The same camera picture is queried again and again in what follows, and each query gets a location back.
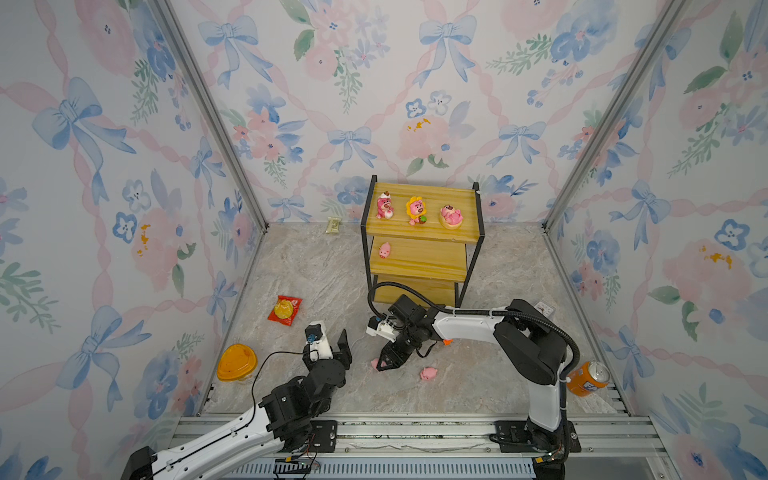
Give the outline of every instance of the metal vent grille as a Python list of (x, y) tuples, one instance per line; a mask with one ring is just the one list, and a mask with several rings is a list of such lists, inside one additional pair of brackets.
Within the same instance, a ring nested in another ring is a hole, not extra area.
[[(320, 458), (307, 478), (535, 478), (529, 458)], [(273, 458), (241, 465), (224, 478), (302, 478), (297, 465)]]

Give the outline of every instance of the black mounting plate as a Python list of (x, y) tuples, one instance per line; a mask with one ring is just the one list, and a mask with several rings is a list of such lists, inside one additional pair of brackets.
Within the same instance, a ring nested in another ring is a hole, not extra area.
[[(496, 427), (496, 433), (504, 435), (506, 437), (524, 437), (525, 434), (525, 420), (498, 420), (493, 422)], [(576, 434), (576, 428), (573, 422), (568, 422), (568, 430), (571, 432), (571, 453), (579, 453), (581, 451), (581, 443), (578, 441), (578, 435)], [(532, 445), (525, 443), (517, 443), (514, 445), (499, 444), (502, 449), (502, 453), (520, 453), (520, 452), (538, 452)]]
[(336, 420), (311, 420), (310, 424), (312, 424), (310, 434), (312, 443), (307, 455), (333, 453), (336, 450), (336, 428), (339, 423)]

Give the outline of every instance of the can lid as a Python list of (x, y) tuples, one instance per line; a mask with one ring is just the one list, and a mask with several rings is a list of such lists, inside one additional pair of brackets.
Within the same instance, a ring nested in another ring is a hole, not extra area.
[(235, 343), (224, 351), (216, 374), (222, 382), (232, 382), (248, 376), (256, 369), (256, 364), (256, 353), (248, 345)]
[(611, 374), (608, 372), (608, 367), (600, 362), (589, 362), (589, 374), (593, 379), (600, 383), (608, 383), (611, 379)]

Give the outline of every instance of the small snack package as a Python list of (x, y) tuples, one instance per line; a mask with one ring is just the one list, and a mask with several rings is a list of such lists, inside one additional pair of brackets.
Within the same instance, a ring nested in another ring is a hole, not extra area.
[(299, 305), (301, 305), (300, 298), (278, 295), (275, 308), (272, 309), (270, 316), (267, 318), (273, 322), (280, 322), (283, 325), (291, 326), (293, 319), (296, 318), (296, 314), (299, 312)]

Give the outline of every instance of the orange soda can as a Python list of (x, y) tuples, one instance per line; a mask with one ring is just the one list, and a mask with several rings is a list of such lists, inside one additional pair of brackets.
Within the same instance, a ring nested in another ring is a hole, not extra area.
[(568, 389), (576, 396), (587, 396), (608, 385), (611, 374), (600, 362), (592, 360), (568, 374)]

